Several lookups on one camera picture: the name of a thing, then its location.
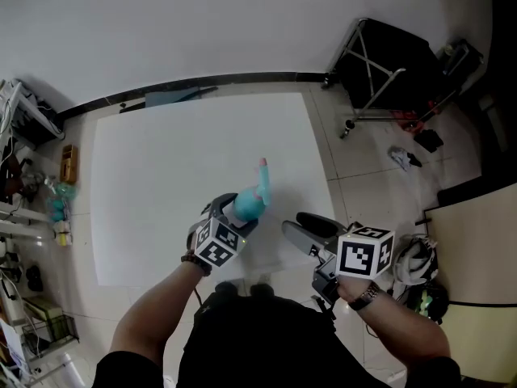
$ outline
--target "black shirt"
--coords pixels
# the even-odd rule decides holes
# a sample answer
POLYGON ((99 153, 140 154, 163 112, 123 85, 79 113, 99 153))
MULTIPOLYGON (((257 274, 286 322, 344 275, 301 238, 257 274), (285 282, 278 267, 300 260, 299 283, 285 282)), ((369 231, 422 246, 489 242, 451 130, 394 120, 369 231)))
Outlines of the black shirt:
MULTIPOLYGON (((177 386, 384 386, 336 336, 328 316, 280 297, 215 293, 195 314, 177 386)), ((460 370, 449 358, 412 369, 406 387, 456 386, 460 370)), ((163 387, 162 370, 131 352, 113 352, 97 365, 94 388, 163 387)))

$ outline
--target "tiled floor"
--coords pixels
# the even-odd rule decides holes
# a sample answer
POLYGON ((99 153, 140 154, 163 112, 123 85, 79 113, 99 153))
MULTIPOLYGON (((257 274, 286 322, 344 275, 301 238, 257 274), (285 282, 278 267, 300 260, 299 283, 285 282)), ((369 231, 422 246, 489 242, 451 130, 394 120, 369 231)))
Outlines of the tiled floor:
MULTIPOLYGON (((421 217, 423 209, 435 204, 438 190, 480 175, 475 131, 454 107, 428 123, 428 127, 435 129, 445 142, 439 151, 429 154, 413 142, 409 134, 389 122, 359 123, 346 140, 340 140, 339 125, 351 113, 351 107, 344 91, 338 87, 322 91, 316 83, 228 85, 206 97, 291 91, 301 92, 304 96, 335 216, 343 224, 356 220, 394 229, 399 235, 413 233, 416 231, 414 222, 421 217), (423 168, 403 171, 388 157, 386 151, 390 146, 402 146, 415 153, 424 164, 423 168)), ((137 99, 127 104, 140 101, 137 99)), ((100 287, 95 277, 90 236, 93 137, 97 119, 116 114, 119 110, 119 105, 112 105, 68 120, 65 124, 66 139, 50 142, 33 155, 36 165, 46 171, 55 171, 63 145, 74 143, 80 149, 78 196, 73 204, 72 217, 74 245, 70 248, 50 247, 37 254, 33 251, 27 257, 40 262, 48 277, 49 294, 76 319, 81 344, 74 356, 79 358, 77 367, 87 384, 93 380, 95 364, 109 349, 117 322, 146 291, 141 288, 100 287)), ((271 284, 278 295, 313 306, 310 301, 314 294, 311 279, 312 267, 309 266, 274 273, 271 284)), ((386 286, 389 277, 382 277, 380 282, 386 286)), ((201 297, 207 297, 212 289, 212 282, 202 282, 199 287, 201 297)), ((164 373, 174 378, 196 308, 197 300, 192 297, 166 347, 164 373)), ((345 303, 337 304, 334 312, 338 317, 339 338, 369 372, 386 381, 404 369, 378 339, 366 332, 360 317, 345 303)), ((395 381, 393 386, 400 386, 403 378, 395 381)))

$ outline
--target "bottle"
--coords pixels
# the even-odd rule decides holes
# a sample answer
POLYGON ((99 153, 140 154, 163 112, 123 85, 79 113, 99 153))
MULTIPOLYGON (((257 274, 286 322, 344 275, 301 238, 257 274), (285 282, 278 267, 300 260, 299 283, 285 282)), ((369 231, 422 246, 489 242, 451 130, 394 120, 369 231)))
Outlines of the bottle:
POLYGON ((257 220, 271 203, 269 170, 265 158, 260 158, 258 177, 259 184, 239 192, 233 202, 233 215, 240 221, 257 220))

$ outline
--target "black baseboard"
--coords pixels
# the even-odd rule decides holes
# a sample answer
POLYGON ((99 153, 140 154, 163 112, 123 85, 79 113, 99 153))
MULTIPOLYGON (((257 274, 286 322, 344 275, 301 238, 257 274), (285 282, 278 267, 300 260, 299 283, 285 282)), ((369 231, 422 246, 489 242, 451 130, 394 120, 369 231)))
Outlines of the black baseboard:
POLYGON ((116 103, 143 98, 150 92, 181 91, 189 87, 206 87, 229 85, 230 83, 264 83, 264 82, 323 82, 325 74, 297 73, 297 72, 263 72, 257 74, 220 74, 205 76, 203 78, 184 79, 181 81, 159 83, 157 85, 144 86, 131 91, 107 96, 106 98, 92 100, 91 102, 67 109, 58 114, 61 121, 75 116, 104 108, 116 103))

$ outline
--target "white wall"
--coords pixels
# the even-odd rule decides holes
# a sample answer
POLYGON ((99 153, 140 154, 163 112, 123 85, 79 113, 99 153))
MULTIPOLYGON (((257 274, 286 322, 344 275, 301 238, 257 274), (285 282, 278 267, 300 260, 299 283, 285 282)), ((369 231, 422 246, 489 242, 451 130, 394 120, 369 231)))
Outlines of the white wall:
POLYGON ((0 77, 63 110, 176 79, 323 72, 365 16, 434 50, 459 32, 488 57, 490 0, 0 0, 0 77))

